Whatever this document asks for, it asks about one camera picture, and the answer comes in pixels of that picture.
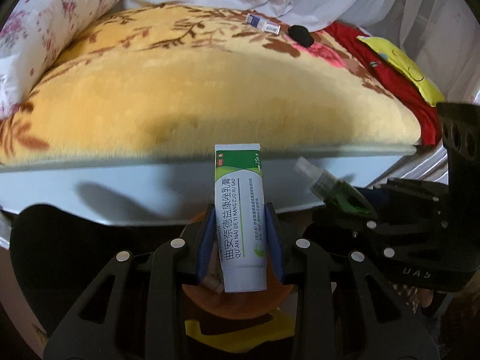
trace yellow cloth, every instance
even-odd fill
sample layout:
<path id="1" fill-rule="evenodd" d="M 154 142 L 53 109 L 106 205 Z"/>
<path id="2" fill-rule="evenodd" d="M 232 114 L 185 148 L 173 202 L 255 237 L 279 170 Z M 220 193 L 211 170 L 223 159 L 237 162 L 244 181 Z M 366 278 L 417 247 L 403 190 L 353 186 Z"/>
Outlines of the yellow cloth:
<path id="1" fill-rule="evenodd" d="M 260 143 L 265 153 L 420 137 L 412 112 L 328 34 L 313 34 L 306 50 L 285 25 L 275 36 L 245 24 L 247 13 L 161 4 L 101 18 L 2 121 L 0 161 L 192 158 L 212 155 L 216 143 Z"/>
<path id="2" fill-rule="evenodd" d="M 408 78 L 418 88 L 423 99 L 432 107 L 445 100 L 442 92 L 423 74 L 418 65 L 392 42 L 375 36 L 357 36 L 357 39 L 368 45 L 369 48 Z"/>

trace white and green tube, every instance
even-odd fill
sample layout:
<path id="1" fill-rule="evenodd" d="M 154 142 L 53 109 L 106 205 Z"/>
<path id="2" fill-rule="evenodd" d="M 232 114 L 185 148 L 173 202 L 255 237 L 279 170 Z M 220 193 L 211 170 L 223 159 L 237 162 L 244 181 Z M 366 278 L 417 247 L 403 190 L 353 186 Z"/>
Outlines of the white and green tube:
<path id="1" fill-rule="evenodd" d="M 267 289 L 260 145 L 215 145 L 215 213 L 225 292 Z"/>

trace black oval object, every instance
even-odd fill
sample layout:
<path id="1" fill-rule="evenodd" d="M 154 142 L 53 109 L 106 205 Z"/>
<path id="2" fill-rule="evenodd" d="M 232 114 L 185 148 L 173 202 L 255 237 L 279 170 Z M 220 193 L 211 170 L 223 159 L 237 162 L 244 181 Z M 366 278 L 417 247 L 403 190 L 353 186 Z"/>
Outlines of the black oval object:
<path id="1" fill-rule="evenodd" d="M 297 42 L 300 46 L 309 48 L 315 43 L 314 38 L 308 30 L 303 26 L 294 25 L 289 28 L 289 37 Z"/>

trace green logo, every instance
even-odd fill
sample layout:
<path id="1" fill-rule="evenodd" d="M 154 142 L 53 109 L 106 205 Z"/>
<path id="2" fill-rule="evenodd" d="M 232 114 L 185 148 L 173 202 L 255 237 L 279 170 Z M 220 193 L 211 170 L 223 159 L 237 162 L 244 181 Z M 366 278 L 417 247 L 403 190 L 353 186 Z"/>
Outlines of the green logo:
<path id="1" fill-rule="evenodd" d="M 255 244 L 255 246 L 253 247 L 253 251 L 255 252 L 255 254 L 258 257 L 264 257 L 265 256 L 265 252 L 263 251 L 262 244 Z"/>

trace white bed board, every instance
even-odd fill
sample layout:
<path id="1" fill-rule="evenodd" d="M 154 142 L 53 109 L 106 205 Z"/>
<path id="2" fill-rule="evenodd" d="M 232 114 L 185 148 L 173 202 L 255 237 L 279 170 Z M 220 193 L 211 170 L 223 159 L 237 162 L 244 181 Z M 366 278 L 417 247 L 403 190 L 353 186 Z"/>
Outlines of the white bed board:
<path id="1" fill-rule="evenodd" d="M 413 147 L 389 155 L 309 158 L 333 175 L 364 187 Z M 321 204 L 308 180 L 294 170 L 296 158 L 263 159 L 265 201 L 278 212 Z M 0 205 L 18 214 L 47 203 L 106 225 L 184 224 L 206 209 L 214 197 L 213 161 L 88 165 L 62 168 L 4 168 L 0 171 Z"/>

